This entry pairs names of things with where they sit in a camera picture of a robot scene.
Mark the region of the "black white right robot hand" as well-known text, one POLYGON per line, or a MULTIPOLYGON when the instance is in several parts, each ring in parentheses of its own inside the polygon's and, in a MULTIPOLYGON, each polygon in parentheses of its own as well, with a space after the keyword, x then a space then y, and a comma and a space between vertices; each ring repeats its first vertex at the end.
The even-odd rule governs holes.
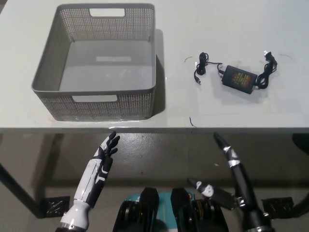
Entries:
POLYGON ((219 204, 221 207, 232 210, 236 207, 242 209, 246 214, 257 212, 263 214, 260 209, 252 184, 250 183, 244 165, 240 161, 233 147, 218 133, 213 134, 218 147, 222 150, 227 159, 228 167, 231 171, 234 181, 235 193, 229 193, 223 189, 215 187, 211 184, 203 183, 194 178, 188 178, 187 181, 192 185, 203 197, 219 204))

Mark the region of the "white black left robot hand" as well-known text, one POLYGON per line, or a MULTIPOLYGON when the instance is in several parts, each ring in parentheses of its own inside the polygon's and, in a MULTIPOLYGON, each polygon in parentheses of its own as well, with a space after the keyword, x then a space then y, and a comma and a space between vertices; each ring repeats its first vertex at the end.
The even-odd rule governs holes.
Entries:
POLYGON ((95 206, 112 166, 112 154, 118 151, 116 146, 119 139, 120 136, 112 132, 99 145, 82 175, 74 195, 75 200, 87 203, 91 208, 95 206))

